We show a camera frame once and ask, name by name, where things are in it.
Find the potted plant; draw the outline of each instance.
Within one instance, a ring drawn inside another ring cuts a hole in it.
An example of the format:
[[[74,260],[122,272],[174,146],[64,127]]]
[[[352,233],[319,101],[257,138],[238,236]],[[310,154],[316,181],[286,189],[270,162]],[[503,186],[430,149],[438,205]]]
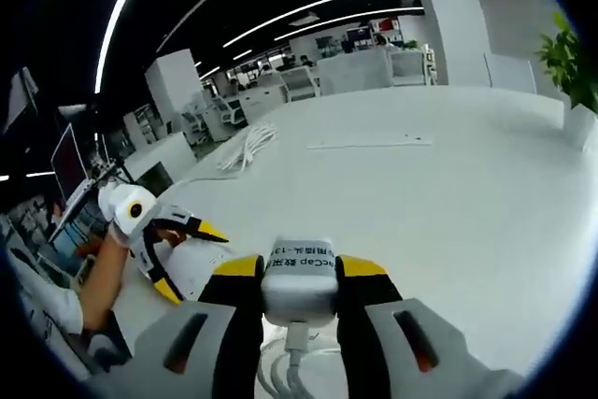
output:
[[[557,12],[553,17],[559,33],[554,39],[541,35],[543,44],[537,54],[555,86],[569,96],[563,102],[564,135],[580,150],[598,149],[598,78],[595,64],[571,25]]]

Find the green leaves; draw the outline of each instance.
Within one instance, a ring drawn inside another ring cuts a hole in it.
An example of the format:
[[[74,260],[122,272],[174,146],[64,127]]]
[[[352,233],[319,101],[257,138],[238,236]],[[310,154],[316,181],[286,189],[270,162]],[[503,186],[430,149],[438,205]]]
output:
[[[566,19],[554,12],[553,20],[560,32],[554,38],[540,35],[542,46],[536,55],[554,85],[570,96],[571,108],[583,105],[598,115],[598,79],[591,58]]]

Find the person's arm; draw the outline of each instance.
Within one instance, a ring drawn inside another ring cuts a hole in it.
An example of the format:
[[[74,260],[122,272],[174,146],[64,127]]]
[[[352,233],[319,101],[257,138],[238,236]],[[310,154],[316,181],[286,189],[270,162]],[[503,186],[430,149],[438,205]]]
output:
[[[85,329],[95,331],[106,323],[121,289],[122,270],[128,251],[110,233],[106,234],[92,272],[78,294]]]

